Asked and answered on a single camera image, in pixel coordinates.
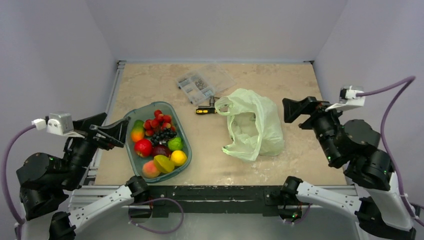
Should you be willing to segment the orange fake peach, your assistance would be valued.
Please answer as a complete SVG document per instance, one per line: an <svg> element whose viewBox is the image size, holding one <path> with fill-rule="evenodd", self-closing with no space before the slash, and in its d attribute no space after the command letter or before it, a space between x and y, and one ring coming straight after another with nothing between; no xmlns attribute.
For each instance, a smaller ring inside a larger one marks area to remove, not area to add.
<svg viewBox="0 0 424 240"><path fill-rule="evenodd" d="M153 179L158 177L161 174L161 172L159 171L159 169L155 166L155 163L153 160L150 160L148 162L146 162L143 166L142 166L142 175L145 178L148 179Z"/></svg>

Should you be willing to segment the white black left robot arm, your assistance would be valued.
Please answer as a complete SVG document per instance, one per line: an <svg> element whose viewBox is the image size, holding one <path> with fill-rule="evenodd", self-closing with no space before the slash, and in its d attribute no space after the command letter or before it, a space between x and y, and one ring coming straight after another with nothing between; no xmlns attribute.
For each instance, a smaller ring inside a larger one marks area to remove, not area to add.
<svg viewBox="0 0 424 240"><path fill-rule="evenodd" d="M72 120L67 112L51 113L36 119L33 125L50 134L66 137L63 157L37 152L29 156L16 171L20 184L20 201L27 223L45 215L50 240L73 240L77 233L115 208L129 204L142 205L149 199L149 188L140 176L131 177L111 194L71 212L59 211L67 198L67 191L81 187L97 150L122 148L130 122L124 117L104 125L106 113Z"/></svg>

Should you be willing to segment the green plastic bag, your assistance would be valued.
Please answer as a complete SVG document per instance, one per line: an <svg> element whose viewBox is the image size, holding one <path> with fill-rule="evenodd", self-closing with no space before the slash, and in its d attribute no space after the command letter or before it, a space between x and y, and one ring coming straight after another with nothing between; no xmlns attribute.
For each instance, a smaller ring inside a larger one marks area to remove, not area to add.
<svg viewBox="0 0 424 240"><path fill-rule="evenodd" d="M215 102L216 112L226 117L232 143L222 152L245 162L258 156L277 156L284 150L282 121L277 105L253 90L238 88Z"/></svg>

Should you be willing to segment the clear plastic screw box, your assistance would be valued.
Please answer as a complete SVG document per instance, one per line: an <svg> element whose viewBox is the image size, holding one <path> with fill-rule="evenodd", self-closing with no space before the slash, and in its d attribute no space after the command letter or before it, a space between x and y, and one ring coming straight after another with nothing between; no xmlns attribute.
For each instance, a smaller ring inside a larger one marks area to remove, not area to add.
<svg viewBox="0 0 424 240"><path fill-rule="evenodd" d="M227 71L217 63L211 63L189 71L175 79L177 87L184 92L188 101L198 106L216 97L236 84Z"/></svg>

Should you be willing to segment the green orange fake mango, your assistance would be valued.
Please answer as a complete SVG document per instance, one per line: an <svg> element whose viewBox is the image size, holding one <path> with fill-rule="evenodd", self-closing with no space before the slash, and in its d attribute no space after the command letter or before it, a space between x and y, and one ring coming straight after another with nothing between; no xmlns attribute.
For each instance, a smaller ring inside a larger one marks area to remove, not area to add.
<svg viewBox="0 0 424 240"><path fill-rule="evenodd" d="M145 137L144 123L144 121L139 119L134 122L134 125L130 131L130 138L133 143L136 143Z"/></svg>

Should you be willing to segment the black aluminium base frame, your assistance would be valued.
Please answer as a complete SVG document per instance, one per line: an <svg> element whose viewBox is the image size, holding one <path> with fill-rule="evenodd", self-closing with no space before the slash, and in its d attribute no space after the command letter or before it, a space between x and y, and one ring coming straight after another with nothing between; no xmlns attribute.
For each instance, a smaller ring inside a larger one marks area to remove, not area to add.
<svg viewBox="0 0 424 240"><path fill-rule="evenodd" d="M171 207L165 217L140 218L148 228L174 228L184 211L184 222L171 234L154 234L128 221L128 207L116 208L87 227L81 240L357 240L353 220L331 209L302 207L303 218L287 225L277 215L277 205L265 205L264 189L282 185L288 176L318 184L341 194L355 194L341 170L329 168L319 143L310 131L283 124L284 151L259 156L246 163L226 155L221 148L231 142L226 118L218 114L197 116L178 89L175 79L199 69L201 64L134 63L123 68L111 118L155 101L171 104L192 149L190 165L163 182L166 200L154 203L155 213Z"/></svg>

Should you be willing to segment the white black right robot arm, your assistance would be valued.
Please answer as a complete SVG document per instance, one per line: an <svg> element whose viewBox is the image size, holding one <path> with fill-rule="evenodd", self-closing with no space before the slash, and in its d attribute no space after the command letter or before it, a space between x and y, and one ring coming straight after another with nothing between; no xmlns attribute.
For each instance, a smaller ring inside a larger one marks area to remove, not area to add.
<svg viewBox="0 0 424 240"><path fill-rule="evenodd" d="M370 235L390 240L415 239L416 211L402 202L395 163L378 147L382 135L362 119L342 124L341 110L312 96L298 101L284 98L282 104L284 122L292 123L306 115L307 120L299 128L314 132L328 166L346 166L344 175L368 192L367 197L342 195L289 176L280 190L284 205L318 205L351 218Z"/></svg>

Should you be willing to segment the yellow green fake starfruit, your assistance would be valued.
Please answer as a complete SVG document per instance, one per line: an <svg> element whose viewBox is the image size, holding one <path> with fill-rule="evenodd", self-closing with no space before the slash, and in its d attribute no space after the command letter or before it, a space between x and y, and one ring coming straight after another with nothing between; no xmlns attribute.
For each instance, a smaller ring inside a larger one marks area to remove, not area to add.
<svg viewBox="0 0 424 240"><path fill-rule="evenodd" d="M165 155L156 155L153 158L155 167L163 174L169 174L175 169L174 163Z"/></svg>

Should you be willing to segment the dark red fake plum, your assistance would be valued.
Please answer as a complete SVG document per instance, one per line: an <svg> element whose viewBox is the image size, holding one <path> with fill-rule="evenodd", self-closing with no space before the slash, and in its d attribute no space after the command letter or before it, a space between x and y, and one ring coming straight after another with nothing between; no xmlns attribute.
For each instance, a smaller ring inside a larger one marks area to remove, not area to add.
<svg viewBox="0 0 424 240"><path fill-rule="evenodd" d="M151 156L155 157L157 155L163 155L169 158L172 154L172 151L165 145L158 144L152 148Z"/></svg>

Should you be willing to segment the teal plastic tray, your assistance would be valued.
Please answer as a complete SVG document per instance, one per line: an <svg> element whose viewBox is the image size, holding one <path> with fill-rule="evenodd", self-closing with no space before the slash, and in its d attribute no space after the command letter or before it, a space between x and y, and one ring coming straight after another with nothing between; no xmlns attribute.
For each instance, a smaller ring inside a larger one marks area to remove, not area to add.
<svg viewBox="0 0 424 240"><path fill-rule="evenodd" d="M192 149L169 103L156 101L131 110L126 117L125 149L136 176L150 184L160 183L189 166Z"/></svg>

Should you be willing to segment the dark fake grape bunch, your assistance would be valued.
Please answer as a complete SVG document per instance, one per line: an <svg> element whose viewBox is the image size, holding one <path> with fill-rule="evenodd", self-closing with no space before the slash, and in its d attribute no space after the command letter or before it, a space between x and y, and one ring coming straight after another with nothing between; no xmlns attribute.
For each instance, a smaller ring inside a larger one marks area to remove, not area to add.
<svg viewBox="0 0 424 240"><path fill-rule="evenodd" d="M170 128L165 128L164 130L160 130L159 132L154 133L150 141L152 145L155 147L157 145L164 145L169 140L175 138L177 136L177 133Z"/></svg>

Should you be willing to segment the green fake guava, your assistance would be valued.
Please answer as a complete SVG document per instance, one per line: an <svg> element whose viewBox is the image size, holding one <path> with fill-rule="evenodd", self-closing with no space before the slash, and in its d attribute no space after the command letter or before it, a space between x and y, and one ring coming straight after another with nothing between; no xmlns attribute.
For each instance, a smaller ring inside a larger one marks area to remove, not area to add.
<svg viewBox="0 0 424 240"><path fill-rule="evenodd" d="M180 137L174 137L167 142L167 147L172 151L180 151L184 147L183 140Z"/></svg>

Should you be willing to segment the red fake apple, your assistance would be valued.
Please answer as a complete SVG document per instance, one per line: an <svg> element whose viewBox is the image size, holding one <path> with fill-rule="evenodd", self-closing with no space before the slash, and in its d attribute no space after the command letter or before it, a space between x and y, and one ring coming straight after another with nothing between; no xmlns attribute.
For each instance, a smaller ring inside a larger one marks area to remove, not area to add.
<svg viewBox="0 0 424 240"><path fill-rule="evenodd" d="M134 144L134 152L141 158L147 158L151 155L153 145L148 139L141 139Z"/></svg>

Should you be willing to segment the red fake lychee bunch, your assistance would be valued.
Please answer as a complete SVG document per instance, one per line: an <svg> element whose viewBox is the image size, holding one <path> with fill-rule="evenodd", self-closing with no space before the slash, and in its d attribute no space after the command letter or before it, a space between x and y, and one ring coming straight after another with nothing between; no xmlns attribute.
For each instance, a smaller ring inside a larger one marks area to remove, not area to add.
<svg viewBox="0 0 424 240"><path fill-rule="evenodd" d="M170 114L164 114L161 110L154 111L154 118L144 121L143 128L147 137L162 132L176 133L177 128L173 123L173 117Z"/></svg>

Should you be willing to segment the yellow fake lemon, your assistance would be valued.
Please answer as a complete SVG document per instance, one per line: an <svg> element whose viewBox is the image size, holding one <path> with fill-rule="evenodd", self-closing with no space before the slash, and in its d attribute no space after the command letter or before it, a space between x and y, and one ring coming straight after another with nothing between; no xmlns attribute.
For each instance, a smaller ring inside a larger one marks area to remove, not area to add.
<svg viewBox="0 0 424 240"><path fill-rule="evenodd" d="M170 161L174 164L176 167L180 167L186 163L188 160L187 155L182 150L175 150L172 152L170 156Z"/></svg>

